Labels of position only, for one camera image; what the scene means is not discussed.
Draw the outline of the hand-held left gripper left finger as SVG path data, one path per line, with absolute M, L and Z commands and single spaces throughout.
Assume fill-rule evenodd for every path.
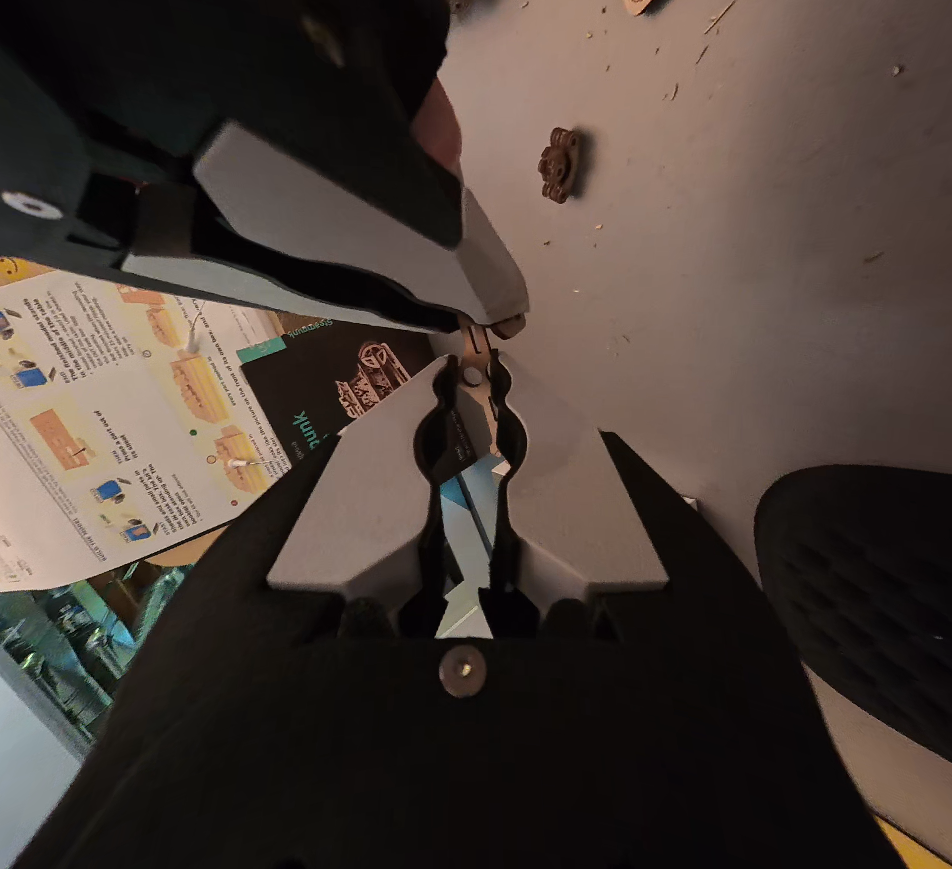
M 439 471 L 458 366 L 454 355 L 436 358 L 339 437 L 271 587 L 372 599 L 402 636 L 436 636 L 447 580 Z

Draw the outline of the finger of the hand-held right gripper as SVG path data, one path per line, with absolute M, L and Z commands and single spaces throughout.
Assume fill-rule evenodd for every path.
M 412 301 L 482 325 L 530 309 L 522 271 L 468 186 L 451 212 L 462 222 L 443 246 L 301 161 L 229 123 L 195 165 L 198 184 L 235 232 L 301 261 L 382 278 Z
M 458 314 L 422 302 L 397 281 L 350 266 L 303 260 L 238 235 L 194 186 L 143 186 L 121 271 L 168 291 L 280 312 L 429 332 L 455 332 Z

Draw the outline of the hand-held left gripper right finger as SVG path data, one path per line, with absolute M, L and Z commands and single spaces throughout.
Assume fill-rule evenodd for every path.
M 534 637 L 564 600 L 587 612 L 663 589 L 668 572 L 597 425 L 511 354 L 492 352 L 489 382 L 509 464 L 478 590 L 492 637 Z

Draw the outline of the slotted wooden model part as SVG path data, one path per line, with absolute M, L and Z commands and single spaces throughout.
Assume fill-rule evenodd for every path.
M 500 458 L 498 421 L 491 402 L 489 377 L 491 345 L 486 328 L 464 314 L 458 315 L 463 350 L 459 359 L 457 411 L 477 458 Z

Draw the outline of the dark model kit box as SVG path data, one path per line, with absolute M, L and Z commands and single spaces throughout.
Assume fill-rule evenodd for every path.
M 244 380 L 292 463 L 434 359 L 423 333 L 329 320 L 240 351 Z

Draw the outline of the person's right hand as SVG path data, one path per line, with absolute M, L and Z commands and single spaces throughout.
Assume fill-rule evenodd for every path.
M 463 178 L 462 131 L 453 103 L 438 77 L 420 102 L 410 130 L 429 157 L 456 178 Z

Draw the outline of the printed instruction sheet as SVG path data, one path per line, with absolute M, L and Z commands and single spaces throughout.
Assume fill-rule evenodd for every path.
M 269 314 L 1 260 L 1 589 L 228 525 L 290 469 L 239 353 Z

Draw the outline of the flower-shaped wooden gear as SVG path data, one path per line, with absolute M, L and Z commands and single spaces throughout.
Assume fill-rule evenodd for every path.
M 557 205 L 563 205 L 573 193 L 579 163 L 579 132 L 563 127 L 553 128 L 538 163 L 542 195 Z

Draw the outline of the black mesh chair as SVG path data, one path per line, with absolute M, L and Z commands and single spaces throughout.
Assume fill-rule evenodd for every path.
M 950 473 L 792 471 L 761 496 L 754 540 L 761 587 L 807 667 L 950 760 Z

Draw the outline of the glass display shelving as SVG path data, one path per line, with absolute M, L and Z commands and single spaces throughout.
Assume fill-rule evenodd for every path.
M 193 568 L 142 559 L 48 590 L 2 592 L 3 651 L 83 748 L 99 735 L 131 662 Z

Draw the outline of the white board panel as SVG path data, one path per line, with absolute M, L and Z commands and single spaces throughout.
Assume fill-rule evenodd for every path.
M 10 867 L 74 780 L 83 744 L 16 667 L 1 680 L 1 866 Z

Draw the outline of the yellow object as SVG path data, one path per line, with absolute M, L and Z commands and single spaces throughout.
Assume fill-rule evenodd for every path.
M 913 839 L 880 815 L 875 821 L 906 868 L 951 868 L 950 860 Z

